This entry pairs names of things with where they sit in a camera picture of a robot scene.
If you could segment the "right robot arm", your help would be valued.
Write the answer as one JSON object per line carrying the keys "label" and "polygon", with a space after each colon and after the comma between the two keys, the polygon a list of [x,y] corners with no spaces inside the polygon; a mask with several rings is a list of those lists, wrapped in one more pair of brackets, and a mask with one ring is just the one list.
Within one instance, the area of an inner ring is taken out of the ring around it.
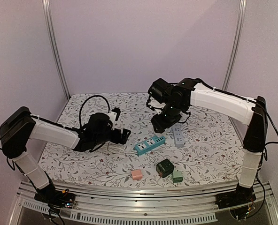
{"label": "right robot arm", "polygon": [[187,114],[190,106],[210,109],[247,126],[239,188],[232,193],[231,198],[235,204],[242,204],[248,199],[248,188],[253,186],[265,147],[268,129],[265,99],[261,96],[252,99],[228,93],[209,86],[200,78],[184,78],[178,83],[169,83],[159,78],[152,83],[148,94],[157,103],[164,105],[159,108],[153,106],[151,100],[147,101],[147,106],[157,111],[151,123],[154,131],[159,134],[178,123],[181,114]]}

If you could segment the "pink plug adapter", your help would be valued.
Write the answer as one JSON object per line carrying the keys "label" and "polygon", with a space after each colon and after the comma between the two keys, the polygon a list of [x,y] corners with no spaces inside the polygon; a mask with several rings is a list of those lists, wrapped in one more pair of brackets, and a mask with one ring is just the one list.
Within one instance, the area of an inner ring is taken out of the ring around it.
{"label": "pink plug adapter", "polygon": [[140,169],[131,171],[131,176],[133,180],[140,180],[143,178],[142,172]]}

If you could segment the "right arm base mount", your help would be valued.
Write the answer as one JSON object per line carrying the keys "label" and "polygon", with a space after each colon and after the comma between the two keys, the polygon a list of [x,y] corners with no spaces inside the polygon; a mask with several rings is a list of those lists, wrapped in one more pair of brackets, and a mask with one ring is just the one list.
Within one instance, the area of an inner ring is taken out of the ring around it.
{"label": "right arm base mount", "polygon": [[224,192],[215,196],[215,204],[219,209],[229,209],[236,220],[245,220],[255,210],[256,196],[254,189],[237,185],[234,191]]}

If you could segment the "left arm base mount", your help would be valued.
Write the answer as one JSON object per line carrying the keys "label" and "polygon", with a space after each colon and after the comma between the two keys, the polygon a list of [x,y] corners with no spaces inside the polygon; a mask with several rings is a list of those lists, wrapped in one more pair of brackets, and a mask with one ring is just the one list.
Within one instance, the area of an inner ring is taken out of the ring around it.
{"label": "left arm base mount", "polygon": [[55,193],[50,196],[36,193],[34,199],[57,208],[72,208],[75,205],[76,195],[71,193],[69,189],[65,189],[55,190]]}

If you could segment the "teal power strip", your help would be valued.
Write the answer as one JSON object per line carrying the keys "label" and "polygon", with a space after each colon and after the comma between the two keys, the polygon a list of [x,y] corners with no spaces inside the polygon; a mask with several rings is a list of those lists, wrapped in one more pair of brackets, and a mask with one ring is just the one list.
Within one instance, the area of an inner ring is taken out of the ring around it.
{"label": "teal power strip", "polygon": [[135,145],[134,149],[139,156],[152,151],[153,149],[165,144],[166,138],[164,136],[153,136]]}

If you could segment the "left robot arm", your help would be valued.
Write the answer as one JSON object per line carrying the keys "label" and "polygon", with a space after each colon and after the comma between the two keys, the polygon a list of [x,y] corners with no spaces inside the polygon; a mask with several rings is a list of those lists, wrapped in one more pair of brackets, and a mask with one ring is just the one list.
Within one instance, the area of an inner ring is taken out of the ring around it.
{"label": "left robot arm", "polygon": [[124,145],[131,131],[115,127],[119,115],[118,108],[108,113],[97,112],[86,124],[75,128],[34,115],[29,108],[22,106],[0,126],[0,150],[40,190],[43,199],[55,203],[58,192],[51,188],[48,175],[28,153],[28,142],[53,143],[76,152],[94,152],[107,142]]}

